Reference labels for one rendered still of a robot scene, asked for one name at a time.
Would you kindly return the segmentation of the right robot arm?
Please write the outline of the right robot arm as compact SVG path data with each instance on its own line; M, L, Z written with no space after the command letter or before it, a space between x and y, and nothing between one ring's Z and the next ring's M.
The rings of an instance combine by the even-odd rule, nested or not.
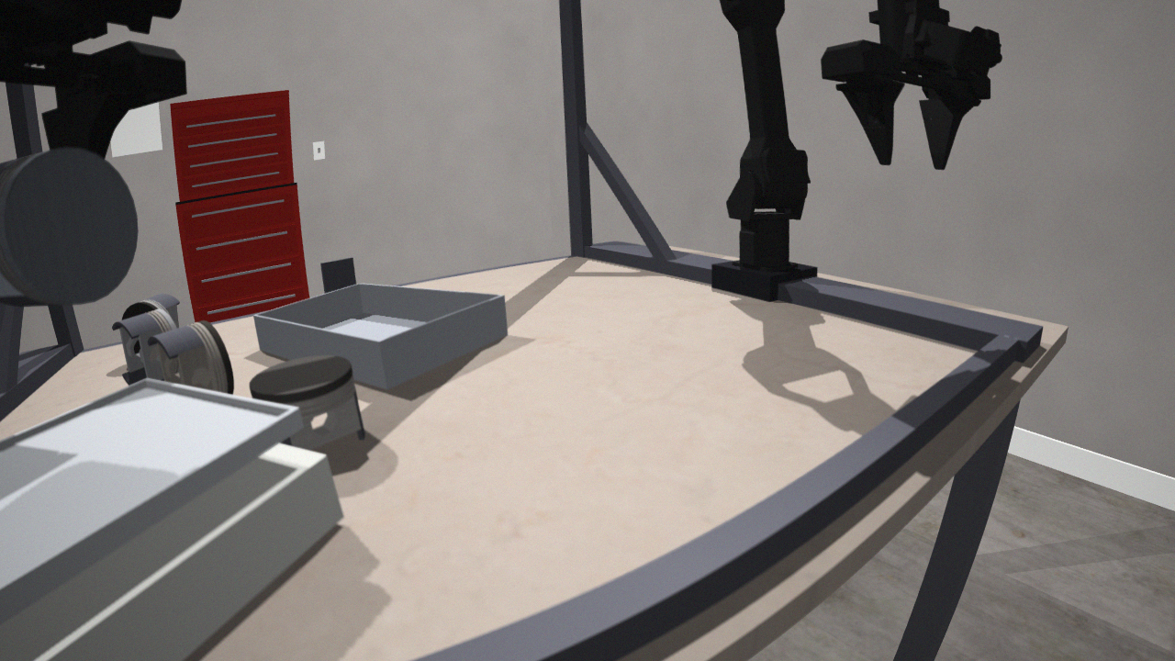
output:
M0 16L8 16L7 4L35 8L45 16L83 22L89 39L96 39L106 35L106 23L125 25L130 32L150 34L152 16L176 16L182 0L0 0Z

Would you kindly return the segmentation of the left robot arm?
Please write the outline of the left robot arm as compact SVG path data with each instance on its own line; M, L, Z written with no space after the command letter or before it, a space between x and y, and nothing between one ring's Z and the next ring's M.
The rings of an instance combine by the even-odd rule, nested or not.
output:
M721 0L721 13L738 34L750 124L740 177L726 201L728 218L740 220L740 261L732 267L763 272L798 267L788 259L788 221L801 220L811 183L810 156L788 139L777 39L784 12L785 0ZM924 54L946 62L936 70L954 67L981 77L1002 62L999 33L949 27L944 14L932 22L922 6L914 6L913 13L905 31L905 60L919 62ZM768 208L776 213L756 213Z

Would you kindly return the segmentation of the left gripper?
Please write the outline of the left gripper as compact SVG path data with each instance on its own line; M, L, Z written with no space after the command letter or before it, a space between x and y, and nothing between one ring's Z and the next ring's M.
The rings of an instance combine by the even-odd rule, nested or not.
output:
M835 85L835 89L845 94L855 110L881 166L892 163L894 102L905 85L921 86L929 99L919 102L932 162L935 169L945 169L958 124L972 107L991 99L991 77L953 67L939 72L936 67L946 62L924 54L919 62L905 60L905 31L914 6L926 8L926 18L932 22L936 23L939 14L951 22L949 11L940 8L939 0L878 0L878 11L868 13L870 23L878 25L880 43L858 40L828 47L820 59L822 79L846 81Z

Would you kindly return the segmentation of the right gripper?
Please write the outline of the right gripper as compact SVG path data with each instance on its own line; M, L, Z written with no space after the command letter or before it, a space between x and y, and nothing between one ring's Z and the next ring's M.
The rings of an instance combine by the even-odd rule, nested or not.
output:
M83 22L7 5L8 16L0 16L0 81L55 87L58 108L41 113L51 150L83 148L106 158L115 127L130 109L187 94L177 50L129 40L79 53L73 45L89 40Z

